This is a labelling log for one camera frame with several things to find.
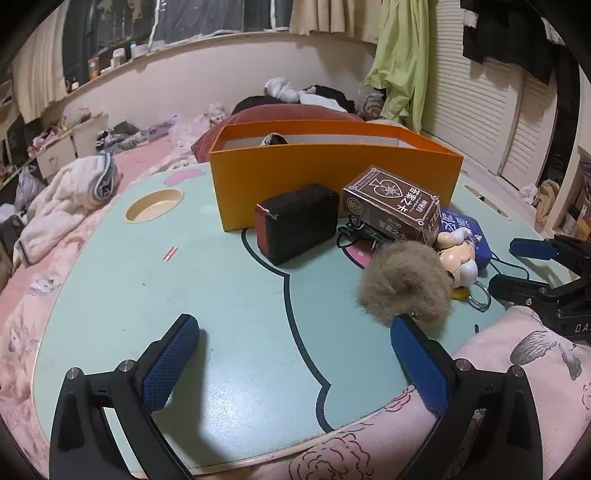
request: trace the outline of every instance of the round table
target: round table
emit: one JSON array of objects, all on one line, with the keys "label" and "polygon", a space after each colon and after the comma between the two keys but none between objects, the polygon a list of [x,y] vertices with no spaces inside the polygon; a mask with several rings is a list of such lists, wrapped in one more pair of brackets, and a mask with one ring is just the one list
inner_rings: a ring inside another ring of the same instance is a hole
[{"label": "round table", "polygon": [[[332,240],[273,267],[254,230],[222,230],[209,165],[187,170],[175,174],[178,181],[171,173],[149,177],[114,200],[67,278],[34,371],[34,404],[47,437],[69,368],[92,374],[137,359],[182,313],[198,319],[199,346],[154,419],[195,473],[300,451],[399,394],[408,381],[388,329],[356,304],[362,270],[351,255]],[[130,205],[170,184],[184,193],[176,208],[149,222],[125,222]],[[465,185],[479,189],[460,176],[451,208],[476,218],[503,260],[519,262],[508,252],[510,240],[538,235]],[[526,267],[534,280],[569,280],[550,262]],[[480,280],[494,273],[488,267]],[[453,352],[502,312],[495,300],[486,313],[454,301],[437,340]],[[107,415],[128,468],[141,472],[115,413]]]}]

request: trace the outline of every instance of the red and black box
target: red and black box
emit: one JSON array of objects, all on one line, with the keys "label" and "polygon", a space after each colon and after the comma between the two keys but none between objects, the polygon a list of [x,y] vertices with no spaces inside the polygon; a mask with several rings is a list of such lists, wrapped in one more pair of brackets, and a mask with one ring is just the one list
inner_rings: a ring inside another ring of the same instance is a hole
[{"label": "red and black box", "polygon": [[338,193],[315,183],[264,200],[255,208],[258,247],[280,265],[333,238],[339,203]]}]

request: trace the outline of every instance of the window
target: window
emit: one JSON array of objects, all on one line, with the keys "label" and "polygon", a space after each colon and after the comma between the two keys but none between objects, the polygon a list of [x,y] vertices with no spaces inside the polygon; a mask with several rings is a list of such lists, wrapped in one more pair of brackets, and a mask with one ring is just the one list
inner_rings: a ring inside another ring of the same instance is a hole
[{"label": "window", "polygon": [[70,84],[89,81],[88,61],[109,67],[112,52],[130,43],[161,48],[214,35],[288,30],[293,0],[73,0],[63,33],[64,76]]},{"label": "window", "polygon": [[160,0],[154,40],[289,27],[293,0]]},{"label": "window", "polygon": [[155,0],[100,0],[93,26],[95,51],[147,41],[154,25]]}]

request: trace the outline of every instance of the playing card box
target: playing card box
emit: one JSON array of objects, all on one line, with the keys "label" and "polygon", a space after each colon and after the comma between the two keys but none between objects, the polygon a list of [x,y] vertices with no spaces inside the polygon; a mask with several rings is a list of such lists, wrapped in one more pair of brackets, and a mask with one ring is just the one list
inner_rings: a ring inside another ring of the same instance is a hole
[{"label": "playing card box", "polygon": [[343,189],[346,213],[394,240],[432,246],[441,227],[439,197],[378,167]]}]

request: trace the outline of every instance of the orange box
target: orange box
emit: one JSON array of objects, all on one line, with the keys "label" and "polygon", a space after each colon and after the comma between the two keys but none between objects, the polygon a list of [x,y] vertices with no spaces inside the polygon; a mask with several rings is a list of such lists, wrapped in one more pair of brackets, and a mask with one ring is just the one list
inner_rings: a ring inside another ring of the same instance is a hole
[{"label": "orange box", "polygon": [[[288,145],[260,146],[270,133]],[[433,192],[448,207],[463,161],[402,127],[330,120],[228,125],[209,158],[226,232],[253,227],[255,206],[267,198],[310,183],[341,193],[372,165]]]}]

